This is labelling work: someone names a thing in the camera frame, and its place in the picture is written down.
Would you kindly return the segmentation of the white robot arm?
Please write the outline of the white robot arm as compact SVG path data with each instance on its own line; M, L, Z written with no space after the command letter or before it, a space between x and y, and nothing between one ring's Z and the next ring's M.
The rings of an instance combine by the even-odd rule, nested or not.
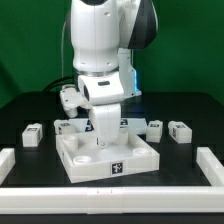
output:
M78 84L62 87L61 102L71 118L77 107L88 111L97 144L104 147L118 139L120 129L119 50L144 49L155 39L156 10L152 0L72 0L68 23Z

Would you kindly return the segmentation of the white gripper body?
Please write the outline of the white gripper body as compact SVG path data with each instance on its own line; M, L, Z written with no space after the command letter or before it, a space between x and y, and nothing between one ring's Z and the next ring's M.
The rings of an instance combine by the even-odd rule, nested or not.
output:
M97 137L106 144L118 138L120 102L124 100L124 90L118 73L99 77L79 75L78 90L74 85L66 84L60 91L60 99L70 118L77 116L78 107L86 109Z

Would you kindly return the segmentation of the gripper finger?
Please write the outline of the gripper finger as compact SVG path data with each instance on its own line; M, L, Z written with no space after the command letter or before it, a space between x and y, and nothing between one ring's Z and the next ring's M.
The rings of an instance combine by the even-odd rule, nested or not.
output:
M102 140L101 138L97 137L97 145L100 147L105 147L106 142L104 140Z

